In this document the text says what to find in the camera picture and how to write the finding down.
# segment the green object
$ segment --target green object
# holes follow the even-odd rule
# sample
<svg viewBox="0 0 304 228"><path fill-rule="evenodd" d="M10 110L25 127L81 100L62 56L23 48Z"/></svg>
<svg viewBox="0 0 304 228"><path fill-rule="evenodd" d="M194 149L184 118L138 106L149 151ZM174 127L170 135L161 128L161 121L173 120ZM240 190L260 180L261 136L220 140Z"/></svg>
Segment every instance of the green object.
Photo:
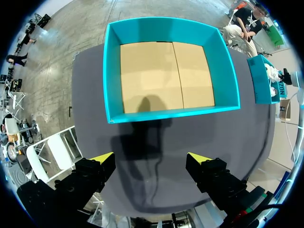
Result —
<svg viewBox="0 0 304 228"><path fill-rule="evenodd" d="M266 30L267 35L270 37L271 41L275 46L284 44L284 41L279 34L278 30L272 25L269 27L269 31Z"/></svg>
<svg viewBox="0 0 304 228"><path fill-rule="evenodd" d="M252 209L251 209L251 208L247 208L247 209L246 209L246 212L247 212L247 213L250 213L250 212L252 212Z"/></svg>

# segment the wire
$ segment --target wire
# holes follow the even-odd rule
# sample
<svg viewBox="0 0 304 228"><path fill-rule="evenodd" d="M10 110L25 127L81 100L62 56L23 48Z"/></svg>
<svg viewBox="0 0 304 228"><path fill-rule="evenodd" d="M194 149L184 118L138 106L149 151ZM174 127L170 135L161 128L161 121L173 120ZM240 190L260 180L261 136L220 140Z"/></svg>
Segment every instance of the wire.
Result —
<svg viewBox="0 0 304 228"><path fill-rule="evenodd" d="M248 213L248 215L250 215L251 213L259 213L262 212L263 210L268 210L272 208L280 209L282 208L282 204L269 204L269 205L261 206L260 208L256 208L252 212Z"/></svg>
<svg viewBox="0 0 304 228"><path fill-rule="evenodd" d="M298 92L296 92L294 95L291 96L291 98L289 99L289 102L288 102L288 105L287 105L287 108L286 108L286 113L285 113L285 130L286 130L286 134L287 134L287 139L289 141L289 145L290 145L290 148L291 148L291 151L293 153L293 158L294 158L294 163L296 164L296 162L298 161L298 158L299 158L299 154L298 154L298 158L297 160L295 160L295 152L294 152L294 148L290 142L290 139L289 139L289 135L288 135L288 131L287 131L287 122L286 122L286 119L287 119L287 112L288 112L288 108L289 108L289 104L290 104L290 101L291 99L297 94Z"/></svg>

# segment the white wall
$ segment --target white wall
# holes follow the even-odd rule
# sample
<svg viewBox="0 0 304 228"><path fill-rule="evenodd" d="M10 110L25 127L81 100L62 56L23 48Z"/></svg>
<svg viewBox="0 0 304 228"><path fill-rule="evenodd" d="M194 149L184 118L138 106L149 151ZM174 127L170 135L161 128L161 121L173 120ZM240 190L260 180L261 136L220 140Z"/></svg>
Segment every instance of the white wall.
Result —
<svg viewBox="0 0 304 228"><path fill-rule="evenodd" d="M73 0L47 0L35 11L35 13L41 16L48 14L52 17L58 10L72 1Z"/></svg>

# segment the black equipment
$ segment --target black equipment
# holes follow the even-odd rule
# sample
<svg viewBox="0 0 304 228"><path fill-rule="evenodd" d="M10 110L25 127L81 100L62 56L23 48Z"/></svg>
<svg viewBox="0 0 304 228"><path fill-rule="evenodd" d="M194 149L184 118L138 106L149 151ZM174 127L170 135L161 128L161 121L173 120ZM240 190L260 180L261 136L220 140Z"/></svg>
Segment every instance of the black equipment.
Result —
<svg viewBox="0 0 304 228"><path fill-rule="evenodd" d="M51 19L51 17L46 14L44 15L38 22L38 26L40 26L41 28L45 27L45 25L48 23L48 21Z"/></svg>
<svg viewBox="0 0 304 228"><path fill-rule="evenodd" d="M111 153L102 163L85 158L75 163L75 170L62 181L55 181L53 190L39 180L18 188L25 209L38 227L97 227L87 223L89 216L81 210L94 192L101 192L115 170Z"/></svg>
<svg viewBox="0 0 304 228"><path fill-rule="evenodd" d="M256 228L259 224L257 217L273 198L273 194L269 191L265 194L260 186L248 192L247 181L233 176L226 165L219 158L200 163L191 153L187 155L186 169L199 190L208 193L218 209L227 213L220 227Z"/></svg>
<svg viewBox="0 0 304 228"><path fill-rule="evenodd" d="M56 190L41 180L27 182L17 190L21 202L39 227L96 227L87 223L89 215L81 210L93 193L101 192L115 170L113 153L104 155L102 163L81 159L76 169L62 181L55 181ZM261 211L279 205L268 205L271 192L256 187L246 190L246 180L239 180L226 169L219 158L209 160L188 153L186 169L199 190L208 193L220 210L227 213L221 228L256 228Z"/></svg>

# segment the black shirt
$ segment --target black shirt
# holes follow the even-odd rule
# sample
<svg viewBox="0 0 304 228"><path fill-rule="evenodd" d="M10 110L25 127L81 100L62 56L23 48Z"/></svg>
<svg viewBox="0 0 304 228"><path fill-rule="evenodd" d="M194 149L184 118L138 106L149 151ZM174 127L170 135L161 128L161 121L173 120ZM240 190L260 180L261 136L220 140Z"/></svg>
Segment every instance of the black shirt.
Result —
<svg viewBox="0 0 304 228"><path fill-rule="evenodd" d="M237 18L241 18L245 27L246 27L246 25L250 25L251 15L252 15L252 21L256 20L255 16L253 16L253 14L251 13L251 10L246 9L246 8L240 8L234 15ZM247 32L255 32L255 34L257 34L262 29L262 27L263 26L262 26L262 23L260 22L260 20L257 20L255 22L251 23L250 30Z"/></svg>

